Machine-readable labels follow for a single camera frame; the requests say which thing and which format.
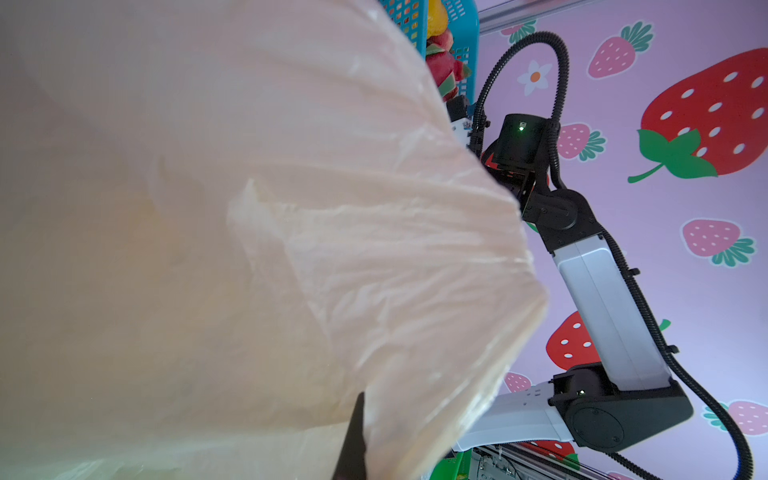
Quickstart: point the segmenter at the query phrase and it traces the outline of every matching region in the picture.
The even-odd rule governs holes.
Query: strawberry-patterned wall
[[[603,0],[484,35],[478,60],[479,90],[511,42],[532,31],[565,40],[563,181],[640,268],[678,359],[746,434],[755,478],[768,478],[767,18],[765,0]],[[508,113],[548,117],[557,77],[548,46],[516,55],[486,103],[486,144]],[[599,358],[541,240],[528,233],[551,306],[500,394]],[[731,478],[730,437],[688,394],[692,419],[624,454],[666,480]],[[549,449],[637,478],[588,449]]]

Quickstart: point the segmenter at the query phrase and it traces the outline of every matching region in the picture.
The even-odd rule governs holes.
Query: green object
[[[529,36],[534,31],[536,31],[536,21],[531,20],[529,22],[525,22],[523,25],[520,25],[520,28],[515,33],[509,35],[509,43],[520,41],[523,38]]]
[[[601,145],[605,143],[605,139],[600,136],[600,131],[593,131],[589,134],[589,141],[584,146],[584,150],[578,155],[578,159],[581,161],[594,160],[594,158],[605,150]]]
[[[728,405],[726,405],[725,403],[722,403],[722,402],[720,402],[720,404],[723,406],[723,408],[725,410],[728,410]],[[704,411],[706,413],[704,413],[702,416],[705,419],[710,421],[710,425],[712,425],[713,427],[717,427],[720,430],[723,430],[724,432],[728,430],[728,429],[725,428],[725,425],[723,425],[723,423],[720,421],[720,419],[717,418],[717,415],[714,414],[714,412],[712,411],[712,409],[710,407],[705,407]]]
[[[444,458],[432,470],[429,480],[464,480],[469,478],[472,452],[458,452],[454,458]]]
[[[650,47],[650,40],[654,34],[648,33],[651,25],[643,26],[643,22],[634,24],[632,28],[624,27],[621,29],[621,37],[630,42],[635,51],[646,51]]]
[[[694,155],[701,145],[698,130],[689,131],[672,141],[652,130],[637,132],[640,135],[640,153],[648,160],[658,162],[658,165],[642,175],[629,177],[629,183],[639,182],[662,167],[678,178],[717,177],[717,170],[710,162]]]
[[[726,266],[732,268],[738,263],[749,263],[750,255],[755,253],[755,249],[752,247],[754,243],[755,240],[752,240],[751,238],[740,238],[728,250],[713,255],[712,263],[715,265],[725,263]]]
[[[567,467],[571,467],[577,472],[581,470],[581,463],[578,462],[578,453],[571,453],[570,455],[566,455],[560,462]]]
[[[443,53],[445,50],[437,44],[431,43],[427,46],[426,56],[434,55],[437,53]]]
[[[464,65],[462,67],[462,77],[470,78],[471,76],[472,76],[472,69],[469,66]]]
[[[448,75],[448,78],[440,84],[438,91],[440,92],[441,97],[445,97],[447,94],[451,93],[454,88],[456,88],[456,77],[453,75],[453,72],[451,72]]]

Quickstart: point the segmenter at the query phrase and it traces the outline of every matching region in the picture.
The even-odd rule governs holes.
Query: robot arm
[[[693,415],[624,280],[639,272],[621,272],[610,235],[584,197],[547,187],[553,128],[559,131],[552,120],[508,115],[486,154],[498,168],[488,171],[518,199],[523,219],[536,225],[602,362],[499,396],[456,450],[549,439],[618,452]]]

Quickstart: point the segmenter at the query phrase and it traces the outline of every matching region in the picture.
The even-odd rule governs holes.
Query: translucent plastic bag
[[[375,0],[2,10],[0,475],[417,478],[541,320]]]

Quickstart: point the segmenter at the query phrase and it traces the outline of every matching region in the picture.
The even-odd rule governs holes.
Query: red strawberry
[[[663,319],[659,330],[664,331],[671,324],[669,320]],[[576,365],[600,362],[600,355],[592,344],[592,337],[579,312],[572,313],[560,328],[552,333],[547,342],[547,354],[552,362],[563,370]]]
[[[504,377],[504,383],[511,393],[522,392],[531,388],[531,380],[527,376],[510,372]]]
[[[743,400],[733,402],[730,406],[724,403],[721,403],[721,405],[728,410],[731,418],[736,421],[744,435],[758,436],[768,433],[768,406]],[[703,417],[710,420],[712,426],[719,427],[725,431],[725,426],[717,418],[717,415],[712,413],[709,407],[706,407],[704,411]]]
[[[634,24],[631,28],[624,27],[621,36],[611,37],[604,41],[589,64],[587,73],[592,78],[605,78],[627,70],[634,64],[637,53],[650,47],[654,34],[649,33],[651,25],[643,26],[643,22]]]
[[[717,177],[768,147],[768,48],[745,51],[677,82],[643,114],[640,152],[679,178]]]
[[[739,238],[741,229],[735,223],[700,218],[683,225],[682,234],[693,255],[711,257],[715,265],[749,263],[750,255],[755,253],[755,241]]]
[[[558,137],[558,153],[566,160],[575,158],[579,160],[593,160],[603,150],[601,145],[605,139],[600,136],[599,131],[590,133],[589,126],[585,124],[565,125],[560,130]]]
[[[574,450],[574,446],[568,442],[536,440],[535,442],[521,442],[517,445],[525,447],[538,454],[554,458],[560,463],[564,463],[576,470],[579,469],[578,455],[576,455],[576,450]]]

